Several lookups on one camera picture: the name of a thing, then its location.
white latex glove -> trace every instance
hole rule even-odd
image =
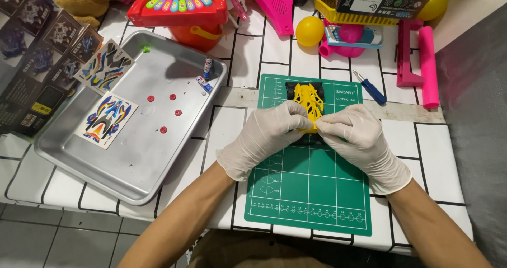
[[[389,149],[382,123],[363,104],[322,116],[315,125],[329,146],[370,177],[373,193],[394,193],[412,179],[410,169]]]
[[[297,129],[312,127],[305,108],[294,101],[256,109],[236,140],[217,150],[217,162],[232,179],[246,181],[255,166],[304,135]]]

yellow ball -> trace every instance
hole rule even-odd
[[[417,15],[417,18],[425,21],[432,20],[446,11],[448,3],[449,0],[429,0]]]
[[[306,47],[319,43],[324,36],[324,23],[316,16],[308,16],[302,19],[295,28],[295,38]]]

yellow plastic crate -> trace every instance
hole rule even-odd
[[[399,19],[376,17],[360,14],[337,13],[336,0],[315,0],[315,9],[330,23],[353,23],[356,25],[396,25]]]

gray wall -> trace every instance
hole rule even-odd
[[[436,54],[440,102],[479,249],[507,266],[507,5]]]

aluminum tray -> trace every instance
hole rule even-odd
[[[143,53],[143,46],[150,52]],[[100,98],[83,88],[35,140],[35,152],[104,192],[134,206],[148,203],[162,186],[176,157],[219,92],[226,64],[213,57],[211,95],[195,78],[205,53],[148,31],[136,31],[121,45],[135,64],[112,92],[139,105],[105,150],[74,134]],[[170,94],[176,94],[171,101]],[[155,101],[148,102],[148,96]],[[174,112],[181,110],[182,115]],[[158,129],[168,128],[166,134]]]

